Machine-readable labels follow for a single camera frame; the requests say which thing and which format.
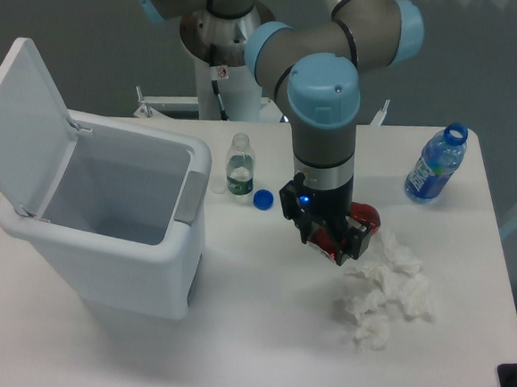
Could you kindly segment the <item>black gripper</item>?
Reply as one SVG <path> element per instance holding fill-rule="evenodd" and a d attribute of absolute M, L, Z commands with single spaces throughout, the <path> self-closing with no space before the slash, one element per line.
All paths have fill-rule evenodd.
<path fill-rule="evenodd" d="M 307 187 L 305 175 L 298 172 L 279 190 L 282 213 L 299 230 L 306 244 L 316 230 L 315 224 L 326 223 L 337 237 L 336 264 L 359 259 L 368 248 L 372 228 L 367 225 L 347 225 L 346 216 L 353 197 L 353 179 L 338 188 L 318 190 Z"/>

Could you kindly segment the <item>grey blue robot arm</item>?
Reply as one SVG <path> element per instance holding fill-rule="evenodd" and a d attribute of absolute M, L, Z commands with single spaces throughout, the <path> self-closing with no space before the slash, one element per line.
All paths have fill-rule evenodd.
<path fill-rule="evenodd" d="M 283 215 L 304 244 L 342 264 L 377 230 L 352 212 L 361 73 L 414 57 L 424 41 L 409 0 L 326 0 L 329 22 L 298 31 L 259 0 L 139 0 L 152 21 L 179 19 L 194 60 L 198 114 L 253 121 L 263 96 L 287 117 L 294 177 L 280 189 Z"/>

